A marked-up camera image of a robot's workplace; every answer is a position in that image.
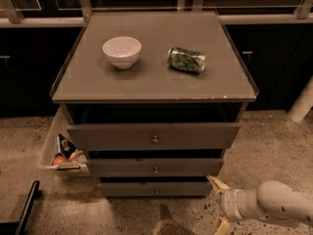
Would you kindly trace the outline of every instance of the speckled floor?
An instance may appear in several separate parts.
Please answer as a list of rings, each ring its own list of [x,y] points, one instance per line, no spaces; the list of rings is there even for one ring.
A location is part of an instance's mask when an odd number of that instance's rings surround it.
[[[184,235],[211,234],[219,214],[213,192],[206,198],[107,199],[90,177],[62,178],[59,171],[38,168],[51,122],[51,117],[0,118],[0,220],[19,219],[37,179],[43,195],[35,201],[25,234],[157,235],[164,224],[176,225]],[[247,112],[218,177],[244,189],[280,180],[313,199],[312,147],[312,112],[299,124],[283,111]],[[229,234],[304,235],[313,234],[313,228],[252,220],[236,223]]]

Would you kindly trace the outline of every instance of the black cabinet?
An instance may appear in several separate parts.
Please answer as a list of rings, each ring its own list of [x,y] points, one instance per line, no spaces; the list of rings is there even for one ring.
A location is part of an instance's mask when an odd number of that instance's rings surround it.
[[[288,110],[313,74],[313,25],[228,25],[259,95],[248,110]]]
[[[49,95],[81,28],[0,30],[0,117],[51,116]]]

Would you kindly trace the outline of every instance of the drawer knob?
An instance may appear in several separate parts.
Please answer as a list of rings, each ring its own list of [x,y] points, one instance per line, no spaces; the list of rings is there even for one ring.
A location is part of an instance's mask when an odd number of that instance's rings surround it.
[[[153,138],[153,143],[154,143],[155,145],[158,144],[158,137],[157,137],[156,135],[155,135],[154,138]]]

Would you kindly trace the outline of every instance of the soda can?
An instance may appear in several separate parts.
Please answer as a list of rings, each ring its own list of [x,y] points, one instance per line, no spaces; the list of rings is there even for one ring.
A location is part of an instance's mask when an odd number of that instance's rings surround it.
[[[179,71],[202,73],[205,67],[205,54],[175,47],[169,49],[167,62]]]

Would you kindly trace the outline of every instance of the black pole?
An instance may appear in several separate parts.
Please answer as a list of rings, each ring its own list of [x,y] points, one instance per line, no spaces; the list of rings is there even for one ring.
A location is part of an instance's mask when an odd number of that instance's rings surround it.
[[[38,180],[36,180],[32,183],[32,186],[31,186],[31,189],[29,191],[26,203],[25,203],[23,210],[22,210],[22,215],[20,218],[18,229],[16,231],[16,235],[23,235],[23,231],[25,230],[25,227],[26,227],[26,224],[28,221],[28,217],[29,217],[32,205],[33,205],[33,201],[36,198],[38,198],[41,194],[40,190],[38,190],[39,184],[40,184],[40,182]]]

